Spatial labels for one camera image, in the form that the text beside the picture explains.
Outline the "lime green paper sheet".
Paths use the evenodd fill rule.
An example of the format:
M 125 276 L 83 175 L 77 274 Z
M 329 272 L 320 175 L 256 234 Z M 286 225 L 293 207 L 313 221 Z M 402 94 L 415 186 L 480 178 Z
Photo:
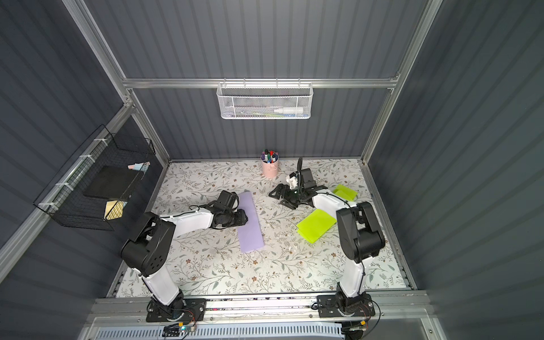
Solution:
M 297 224 L 298 234 L 310 244 L 314 244 L 337 220 L 323 210 L 315 210 Z

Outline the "lavender paper sheet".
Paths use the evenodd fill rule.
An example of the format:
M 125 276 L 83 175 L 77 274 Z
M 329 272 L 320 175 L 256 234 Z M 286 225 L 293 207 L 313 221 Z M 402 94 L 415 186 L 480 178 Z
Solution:
M 245 191 L 239 194 L 239 199 L 239 209 L 243 210 L 248 218 L 244 225 L 237 228 L 240 250 L 246 254 L 264 247 L 264 238 L 253 200 L 253 193 Z

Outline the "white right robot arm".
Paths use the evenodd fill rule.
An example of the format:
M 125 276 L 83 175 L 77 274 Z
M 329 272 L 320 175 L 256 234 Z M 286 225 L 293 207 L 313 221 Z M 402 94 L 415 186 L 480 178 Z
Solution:
M 385 236 L 373 206 L 368 201 L 347 201 L 325 186 L 294 189 L 287 184 L 279 184 L 269 197 L 292 210 L 300 205 L 309 205 L 336 221 L 339 243 L 347 257 L 344 274 L 338 282 L 338 304 L 348 306 L 369 301 L 364 296 L 366 275 L 373 260 L 385 247 Z

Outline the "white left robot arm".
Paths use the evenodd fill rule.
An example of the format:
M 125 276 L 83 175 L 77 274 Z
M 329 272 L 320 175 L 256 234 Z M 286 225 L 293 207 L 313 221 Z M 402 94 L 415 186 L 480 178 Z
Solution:
M 123 245 L 120 257 L 135 270 L 152 297 L 163 306 L 171 306 L 182 297 L 166 268 L 174 239 L 197 230 L 236 228 L 248 222 L 235 192 L 222 191 L 218 199 L 194 205 L 189 211 L 173 215 L 144 212 Z

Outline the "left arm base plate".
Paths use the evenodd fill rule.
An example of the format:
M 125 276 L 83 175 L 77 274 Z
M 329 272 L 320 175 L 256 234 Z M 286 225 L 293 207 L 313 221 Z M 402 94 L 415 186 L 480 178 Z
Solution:
M 155 297 L 148 303 L 146 322 L 198 322 L 205 314 L 207 300 L 202 298 L 176 299 L 163 305 Z

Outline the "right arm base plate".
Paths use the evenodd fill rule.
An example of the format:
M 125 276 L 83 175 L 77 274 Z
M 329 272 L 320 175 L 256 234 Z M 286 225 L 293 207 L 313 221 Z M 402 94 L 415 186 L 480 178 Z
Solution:
M 375 304 L 367 292 L 350 298 L 340 293 L 317 296 L 311 309 L 317 310 L 321 318 L 360 317 L 367 320 L 376 314 Z

